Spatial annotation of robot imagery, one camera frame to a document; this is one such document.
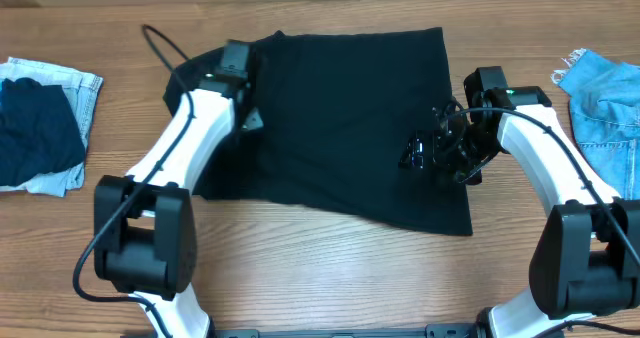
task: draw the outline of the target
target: table surface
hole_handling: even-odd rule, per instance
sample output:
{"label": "table surface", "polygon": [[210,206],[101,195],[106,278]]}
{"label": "table surface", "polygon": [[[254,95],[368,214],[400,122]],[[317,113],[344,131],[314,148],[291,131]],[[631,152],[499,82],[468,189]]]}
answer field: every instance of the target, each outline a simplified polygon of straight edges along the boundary
{"label": "table surface", "polygon": [[[561,58],[590,48],[640,63],[640,0],[395,0],[0,10],[0,59],[48,61],[105,78],[84,188],[64,199],[0,195],[0,336],[115,337],[150,327],[134,304],[78,298],[71,273],[92,237],[93,191],[151,148],[170,116],[169,74],[140,25],[156,26],[188,54],[233,38],[353,34],[444,27],[451,82],[501,65],[510,84],[538,85],[565,131],[568,97],[549,79]],[[170,54],[175,63],[178,57]],[[475,234],[448,237],[266,202],[193,199],[199,260],[193,280],[219,328],[420,327],[472,321],[527,285],[545,215],[509,156],[469,188]],[[83,286],[113,294],[90,265]],[[640,310],[602,321],[637,326]],[[571,336],[613,336],[576,328]]]}

